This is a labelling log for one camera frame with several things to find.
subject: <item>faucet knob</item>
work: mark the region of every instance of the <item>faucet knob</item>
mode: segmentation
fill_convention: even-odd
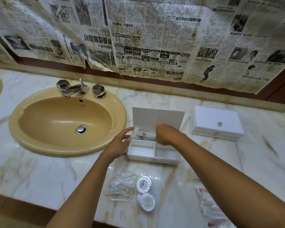
[[[66,89],[70,88],[71,85],[70,83],[67,81],[67,80],[59,80],[57,83],[56,83],[56,86],[57,88],[60,90],[60,91],[65,91]]]
[[[92,92],[93,94],[95,94],[95,97],[104,98],[106,95],[104,88],[105,88],[104,86],[99,85],[99,84],[96,84],[95,86],[93,86]]]

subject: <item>person's right hand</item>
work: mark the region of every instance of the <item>person's right hand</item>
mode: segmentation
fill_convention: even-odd
[[[181,132],[178,129],[175,129],[173,126],[167,124],[157,125],[156,126],[156,142],[163,145],[171,145],[173,140],[178,137]]]

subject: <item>floor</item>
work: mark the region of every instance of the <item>floor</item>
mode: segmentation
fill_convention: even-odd
[[[42,228],[56,211],[0,195],[0,228]],[[94,222],[92,228],[115,228]]]

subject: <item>closed white box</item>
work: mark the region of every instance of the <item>closed white box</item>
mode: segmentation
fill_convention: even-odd
[[[236,141],[244,135],[234,110],[195,105],[190,117],[191,134]]]
[[[156,126],[168,124],[180,129],[185,111],[132,107],[133,126],[132,142],[128,148],[130,159],[177,165],[180,153],[172,146],[162,146],[155,142]]]

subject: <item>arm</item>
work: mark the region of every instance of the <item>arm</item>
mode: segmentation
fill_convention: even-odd
[[[46,228],[91,228],[107,169],[124,154],[131,142],[130,135],[125,134],[133,129],[129,127],[116,135]]]
[[[156,140],[181,153],[224,214],[237,227],[285,227],[285,203],[172,126],[156,127]]]

